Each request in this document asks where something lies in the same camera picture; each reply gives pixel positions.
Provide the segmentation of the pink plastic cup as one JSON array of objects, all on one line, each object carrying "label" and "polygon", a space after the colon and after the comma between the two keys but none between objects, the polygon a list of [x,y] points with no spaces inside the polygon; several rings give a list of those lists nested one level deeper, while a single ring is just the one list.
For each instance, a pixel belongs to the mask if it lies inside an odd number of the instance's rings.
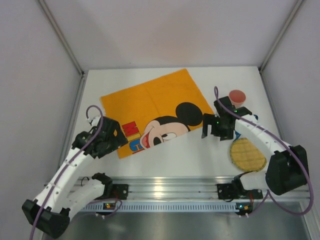
[{"label": "pink plastic cup", "polygon": [[231,101],[231,103],[236,107],[239,108],[243,105],[243,103],[246,101],[247,96],[246,94],[238,89],[231,90],[228,94],[228,97]]}]

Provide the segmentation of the orange Mickey Mouse placemat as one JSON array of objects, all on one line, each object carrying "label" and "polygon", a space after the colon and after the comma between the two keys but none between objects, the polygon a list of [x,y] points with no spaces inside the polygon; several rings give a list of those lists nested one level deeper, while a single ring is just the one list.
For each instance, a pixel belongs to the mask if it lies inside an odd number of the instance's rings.
[{"label": "orange Mickey Mouse placemat", "polygon": [[213,114],[185,68],[102,96],[100,102],[127,138],[117,151],[121,159],[200,128],[203,115]]}]

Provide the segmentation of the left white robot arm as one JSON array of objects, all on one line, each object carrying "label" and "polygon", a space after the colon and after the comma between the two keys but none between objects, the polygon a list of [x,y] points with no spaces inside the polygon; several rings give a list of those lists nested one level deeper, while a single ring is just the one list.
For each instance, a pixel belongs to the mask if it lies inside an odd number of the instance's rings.
[{"label": "left white robot arm", "polygon": [[72,191],[89,164],[128,143],[119,122],[114,119],[98,115],[89,124],[91,129],[76,135],[66,159],[42,192],[22,204],[22,211],[32,228],[52,239],[59,238],[73,217],[89,203],[111,200],[116,206],[121,200],[122,190],[116,188],[111,177],[100,172]]}]

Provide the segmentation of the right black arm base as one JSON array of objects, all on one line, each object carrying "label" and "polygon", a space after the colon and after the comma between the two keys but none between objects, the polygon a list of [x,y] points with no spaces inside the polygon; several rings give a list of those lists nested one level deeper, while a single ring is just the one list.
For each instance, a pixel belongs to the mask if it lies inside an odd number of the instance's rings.
[{"label": "right black arm base", "polygon": [[263,193],[260,189],[245,190],[242,186],[232,183],[218,183],[217,194],[219,200],[231,202],[233,200],[261,200]]}]

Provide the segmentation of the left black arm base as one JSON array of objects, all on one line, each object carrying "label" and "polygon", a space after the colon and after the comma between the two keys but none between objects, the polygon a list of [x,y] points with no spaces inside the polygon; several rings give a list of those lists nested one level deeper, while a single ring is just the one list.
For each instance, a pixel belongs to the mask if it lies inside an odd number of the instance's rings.
[{"label": "left black arm base", "polygon": [[[81,178],[80,185],[83,187],[84,181],[87,183],[90,180],[89,177],[84,176]],[[128,184],[118,184],[118,183],[113,183],[112,184],[112,189],[108,195],[108,197],[103,198],[103,197],[98,197],[95,200],[104,200],[104,199],[119,199],[119,200],[126,200],[129,194],[129,185]]]}]

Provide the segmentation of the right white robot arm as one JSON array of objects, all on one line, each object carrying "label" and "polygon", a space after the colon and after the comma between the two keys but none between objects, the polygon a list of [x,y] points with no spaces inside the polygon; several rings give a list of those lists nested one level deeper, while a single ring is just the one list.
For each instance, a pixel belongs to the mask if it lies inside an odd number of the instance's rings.
[{"label": "right white robot arm", "polygon": [[301,145],[292,146],[279,139],[246,107],[235,108],[228,97],[216,100],[214,106],[216,114],[203,115],[202,138],[211,134],[225,141],[239,133],[266,159],[264,170],[247,170],[234,177],[242,190],[266,188],[280,196],[310,184],[307,152]]}]

